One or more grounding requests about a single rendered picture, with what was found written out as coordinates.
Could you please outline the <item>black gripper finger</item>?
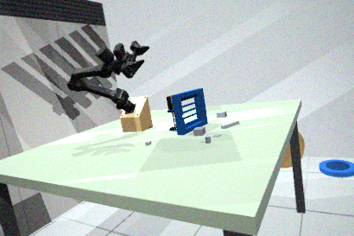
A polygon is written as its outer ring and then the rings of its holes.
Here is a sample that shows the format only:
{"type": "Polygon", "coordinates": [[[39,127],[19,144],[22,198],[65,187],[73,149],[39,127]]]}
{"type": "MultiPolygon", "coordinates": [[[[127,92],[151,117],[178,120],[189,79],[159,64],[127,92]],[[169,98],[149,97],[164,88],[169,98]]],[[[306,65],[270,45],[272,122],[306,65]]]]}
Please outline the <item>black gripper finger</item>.
{"type": "Polygon", "coordinates": [[[145,60],[139,60],[139,61],[134,61],[134,62],[127,61],[125,66],[126,66],[133,74],[135,74],[136,71],[139,69],[139,67],[143,64],[144,61],[145,61],[145,60]]]}
{"type": "Polygon", "coordinates": [[[148,49],[149,46],[139,46],[136,42],[133,46],[141,55],[143,55],[148,49]]]}

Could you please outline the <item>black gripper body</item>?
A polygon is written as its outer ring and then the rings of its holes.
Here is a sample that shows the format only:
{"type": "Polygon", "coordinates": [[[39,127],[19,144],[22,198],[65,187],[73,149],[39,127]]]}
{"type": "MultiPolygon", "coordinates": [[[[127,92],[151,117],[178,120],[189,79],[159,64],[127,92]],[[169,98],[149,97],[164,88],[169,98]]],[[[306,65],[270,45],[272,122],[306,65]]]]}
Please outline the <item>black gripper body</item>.
{"type": "Polygon", "coordinates": [[[117,66],[120,68],[120,72],[126,76],[128,79],[133,78],[134,74],[125,66],[127,61],[134,62],[136,61],[136,57],[141,55],[133,46],[135,42],[140,46],[140,44],[137,41],[133,41],[130,45],[130,49],[132,51],[132,54],[127,52],[125,56],[123,57],[125,62],[118,62],[117,66]]]}

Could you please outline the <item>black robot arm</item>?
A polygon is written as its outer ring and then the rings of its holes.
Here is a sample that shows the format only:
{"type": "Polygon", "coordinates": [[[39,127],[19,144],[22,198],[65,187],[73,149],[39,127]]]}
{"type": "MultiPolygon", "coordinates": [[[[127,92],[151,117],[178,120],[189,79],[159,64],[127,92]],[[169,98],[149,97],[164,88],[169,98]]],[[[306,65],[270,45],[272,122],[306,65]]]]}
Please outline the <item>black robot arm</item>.
{"type": "Polygon", "coordinates": [[[113,103],[117,104],[116,108],[118,110],[123,109],[125,111],[124,114],[133,113],[136,104],[133,104],[128,100],[129,94],[126,91],[120,88],[111,90],[84,80],[85,77],[92,76],[109,78],[112,72],[119,75],[121,72],[117,63],[125,62],[123,57],[127,51],[125,52],[123,44],[119,42],[115,45],[113,53],[105,45],[102,46],[95,54],[102,62],[93,67],[75,68],[67,86],[72,91],[87,91],[111,99],[113,103]],[[116,57],[115,60],[114,55],[116,57]]]}

